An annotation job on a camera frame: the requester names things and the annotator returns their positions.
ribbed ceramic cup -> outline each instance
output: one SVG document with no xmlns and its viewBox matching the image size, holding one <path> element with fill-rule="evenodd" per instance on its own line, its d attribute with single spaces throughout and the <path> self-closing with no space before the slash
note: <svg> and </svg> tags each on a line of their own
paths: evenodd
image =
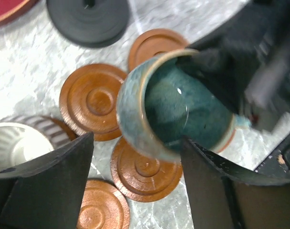
<svg viewBox="0 0 290 229">
<path fill-rule="evenodd" d="M 0 120 L 0 171 L 33 160 L 70 142 L 55 122 L 41 116 Z"/>
<path fill-rule="evenodd" d="M 236 117 L 197 79 L 175 65 L 176 50 L 156 56 L 131 71 L 118 94 L 117 121 L 139 153 L 180 162 L 180 138 L 188 135 L 216 153 L 233 138 Z"/>
</svg>

marble surface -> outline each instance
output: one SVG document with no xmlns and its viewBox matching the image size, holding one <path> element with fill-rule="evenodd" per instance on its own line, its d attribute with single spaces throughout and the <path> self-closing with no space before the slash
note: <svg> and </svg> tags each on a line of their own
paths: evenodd
<svg viewBox="0 0 290 229">
<path fill-rule="evenodd" d="M 104 62 L 127 71 L 133 41 L 154 28 L 169 28 L 190 42 L 228 19 L 245 0 L 129 0 L 131 19 L 125 35 L 103 49 L 87 49 L 65 40 L 40 1 L 30 12 L 0 29 L 0 119 L 9 115 L 61 118 L 59 94 L 65 79 L 85 64 Z M 271 135 L 239 129 L 222 156 L 254 169 L 290 131 L 286 115 Z M 110 155 L 116 140 L 95 142 L 89 177 L 111 179 Z M 184 178 L 166 198 L 154 203 L 128 200 L 131 229 L 192 229 Z"/>
</svg>

cup rim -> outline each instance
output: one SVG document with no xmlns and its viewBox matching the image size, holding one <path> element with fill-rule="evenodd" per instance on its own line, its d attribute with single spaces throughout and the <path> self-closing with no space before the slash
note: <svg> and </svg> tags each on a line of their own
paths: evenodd
<svg viewBox="0 0 290 229">
<path fill-rule="evenodd" d="M 140 94 L 139 94 L 139 109 L 140 109 L 140 120 L 142 123 L 142 126 L 145 130 L 145 132 L 151 136 L 152 141 L 154 142 L 154 144 L 158 147 L 158 150 L 164 151 L 168 157 L 169 160 L 171 161 L 175 161 L 175 162 L 181 162 L 181 156 L 180 154 L 168 149 L 166 146 L 164 146 L 164 143 L 156 136 L 156 134 L 154 133 L 154 131 L 152 130 L 149 121 L 147 119 L 146 116 L 146 112 L 145 112 L 145 91 L 149 82 L 150 77 L 152 76 L 152 74 L 165 62 L 176 58 L 176 57 L 180 57 L 180 56 L 192 56 L 194 54 L 199 53 L 197 50 L 193 50 L 193 49 L 179 49 L 179 50 L 174 50 L 174 51 L 170 51 L 167 52 L 165 54 L 163 54 L 161 57 L 159 57 L 149 68 L 148 70 L 145 71 L 145 73 L 142 75 L 141 77 L 141 84 L 140 84 Z M 225 138 L 226 136 L 229 135 L 229 132 L 232 132 L 231 130 L 235 131 L 235 115 L 232 115 L 232 120 L 229 124 L 228 129 L 226 130 L 225 134 L 223 135 L 223 137 L 216 143 L 216 145 L 214 147 L 211 148 L 211 150 L 216 150 L 219 149 L 219 145 L 221 142 L 225 142 L 227 141 Z"/>
</svg>

wooden coaster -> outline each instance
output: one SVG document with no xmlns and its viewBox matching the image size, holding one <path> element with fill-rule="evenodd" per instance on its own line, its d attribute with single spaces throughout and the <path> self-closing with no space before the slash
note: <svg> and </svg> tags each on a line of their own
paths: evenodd
<svg viewBox="0 0 290 229">
<path fill-rule="evenodd" d="M 93 131 L 96 141 L 121 136 L 116 121 L 116 98 L 127 74 L 108 64 L 77 69 L 60 92 L 59 106 L 65 123 L 78 135 Z"/>
<path fill-rule="evenodd" d="M 164 52 L 183 49 L 188 45 L 180 34 L 167 29 L 149 30 L 140 35 L 129 52 L 128 68 L 132 71 L 141 63 Z"/>
<path fill-rule="evenodd" d="M 0 0 L 0 26 L 26 13 L 38 0 Z"/>
<path fill-rule="evenodd" d="M 111 156 L 111 174 L 125 196 L 138 202 L 153 202 L 176 188 L 182 167 L 142 156 L 121 138 Z"/>
<path fill-rule="evenodd" d="M 88 180 L 83 195 L 77 229 L 128 229 L 129 206 L 112 185 Z"/>
</svg>

